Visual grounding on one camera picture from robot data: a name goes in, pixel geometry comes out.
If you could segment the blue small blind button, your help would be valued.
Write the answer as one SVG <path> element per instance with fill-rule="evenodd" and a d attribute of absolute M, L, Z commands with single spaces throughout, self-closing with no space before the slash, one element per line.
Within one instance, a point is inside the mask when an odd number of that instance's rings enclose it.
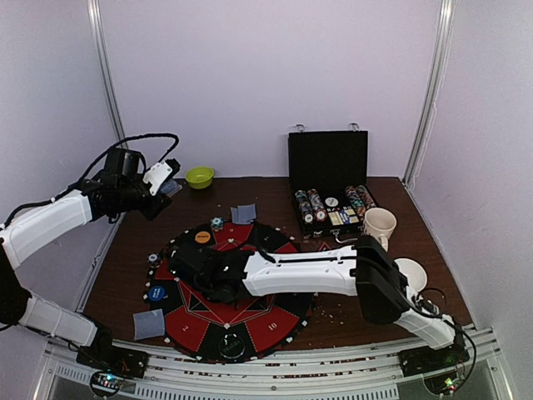
<path fill-rule="evenodd" d="M 163 286 L 154 286 L 148 291 L 147 297 L 150 302 L 160 302 L 165 298 L 166 294 L 166 290 Z"/>

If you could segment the blue deck of cards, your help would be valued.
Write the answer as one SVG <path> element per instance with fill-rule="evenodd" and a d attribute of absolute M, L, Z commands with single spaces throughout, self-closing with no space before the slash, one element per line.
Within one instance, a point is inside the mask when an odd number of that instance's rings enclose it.
<path fill-rule="evenodd" d="M 182 185 L 176 179 L 169 179 L 160 186 L 159 193 L 171 198 L 174 194 L 180 192 L 181 190 Z"/>

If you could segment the orange big blind button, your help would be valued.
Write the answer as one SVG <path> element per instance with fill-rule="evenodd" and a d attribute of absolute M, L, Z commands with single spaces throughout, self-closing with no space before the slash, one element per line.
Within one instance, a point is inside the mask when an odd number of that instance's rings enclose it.
<path fill-rule="evenodd" d="M 194 240 L 196 243 L 205 244 L 205 243 L 208 243 L 211 240 L 211 238 L 212 238 L 211 233 L 204 230 L 204 231 L 197 232 L 194 237 Z"/>

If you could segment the dealt blue playing card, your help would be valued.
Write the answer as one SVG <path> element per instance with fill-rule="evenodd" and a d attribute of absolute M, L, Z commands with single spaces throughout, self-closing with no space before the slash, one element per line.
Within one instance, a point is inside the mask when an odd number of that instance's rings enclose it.
<path fill-rule="evenodd" d="M 232 223 L 236 225 L 247 225 L 257 219 L 256 204 L 238 205 L 230 209 Z"/>

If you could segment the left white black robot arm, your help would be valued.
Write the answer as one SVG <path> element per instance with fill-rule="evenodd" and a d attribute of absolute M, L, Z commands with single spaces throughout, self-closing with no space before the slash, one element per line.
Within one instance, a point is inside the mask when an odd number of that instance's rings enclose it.
<path fill-rule="evenodd" d="M 114 345 L 108 327 L 30 292 L 15 273 L 34 253 L 75 228 L 131 211 L 151 221 L 171 203 L 161 187 L 179 171 L 177 160 L 161 160 L 141 171 L 144 157 L 137 151 L 110 148 L 102 159 L 103 168 L 94 177 L 81 178 L 66 193 L 33 206 L 2 229 L 1 324 L 59 338 L 75 349 L 83 365 L 121 378 L 143 378 L 146 352 Z"/>

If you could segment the black red triangular token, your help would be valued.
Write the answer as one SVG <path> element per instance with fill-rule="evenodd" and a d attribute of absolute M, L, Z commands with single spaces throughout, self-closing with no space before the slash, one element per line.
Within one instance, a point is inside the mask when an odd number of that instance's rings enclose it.
<path fill-rule="evenodd" d="M 322 242 L 318 248 L 318 252 L 326 252 L 329 250 L 331 250 L 331 246 L 326 241 Z"/>

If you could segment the poker chip stack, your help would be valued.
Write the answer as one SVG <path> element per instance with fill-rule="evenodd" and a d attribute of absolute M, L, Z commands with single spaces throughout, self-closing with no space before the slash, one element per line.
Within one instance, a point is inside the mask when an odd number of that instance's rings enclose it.
<path fill-rule="evenodd" d="M 159 268 L 162 264 L 162 256 L 158 252 L 149 254 L 147 260 L 150 268 Z"/>
<path fill-rule="evenodd" d="M 223 229 L 224 226 L 224 220 L 220 217 L 214 217 L 211 220 L 211 228 L 213 231 L 220 231 Z"/>

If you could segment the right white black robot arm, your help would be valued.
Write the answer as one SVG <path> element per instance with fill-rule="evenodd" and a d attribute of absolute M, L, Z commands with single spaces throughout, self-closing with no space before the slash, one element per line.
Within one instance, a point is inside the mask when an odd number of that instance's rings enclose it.
<path fill-rule="evenodd" d="M 372 236 L 326 252 L 219 252 L 188 243 L 173 245 L 169 271 L 214 303 L 278 293 L 335 293 L 359 299 L 361 314 L 375 325 L 395 324 L 425 342 L 435 368 L 467 360 L 466 334 L 448 314 L 422 296 L 428 277 L 418 262 L 392 259 Z"/>

